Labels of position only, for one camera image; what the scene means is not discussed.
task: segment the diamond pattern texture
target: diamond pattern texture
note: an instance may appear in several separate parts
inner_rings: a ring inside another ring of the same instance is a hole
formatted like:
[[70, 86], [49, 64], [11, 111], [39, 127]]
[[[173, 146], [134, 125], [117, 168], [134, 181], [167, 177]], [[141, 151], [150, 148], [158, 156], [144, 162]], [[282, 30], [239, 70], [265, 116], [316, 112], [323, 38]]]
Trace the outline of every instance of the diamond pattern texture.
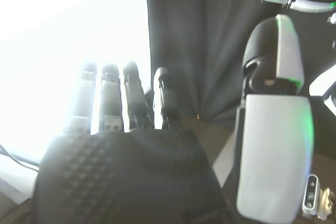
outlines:
[[222, 206], [191, 131], [60, 136], [41, 162], [34, 195], [38, 224], [175, 224], [189, 211]]

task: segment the black cable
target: black cable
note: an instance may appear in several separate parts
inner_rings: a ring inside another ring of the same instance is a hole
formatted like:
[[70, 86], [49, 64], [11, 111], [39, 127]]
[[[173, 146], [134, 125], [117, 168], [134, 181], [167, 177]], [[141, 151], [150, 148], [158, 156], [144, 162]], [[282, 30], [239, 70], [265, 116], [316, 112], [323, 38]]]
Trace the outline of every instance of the black cable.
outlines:
[[22, 163], [21, 161], [19, 161], [18, 159], [16, 159], [11, 153], [9, 153], [9, 152], [5, 149], [5, 147], [3, 147], [1, 144], [0, 144], [0, 149], [4, 152], [4, 154], [5, 154], [6, 156], [10, 157], [15, 163], [17, 163], [17, 164], [19, 164], [19, 165], [21, 165], [21, 166], [23, 166], [23, 167], [25, 167], [25, 168], [28, 168], [28, 169], [30, 169], [30, 170], [34, 170], [34, 171], [38, 172], [38, 168], [34, 168], [34, 167], [32, 167], [32, 166], [29, 166], [29, 165], [26, 165], [26, 164]]

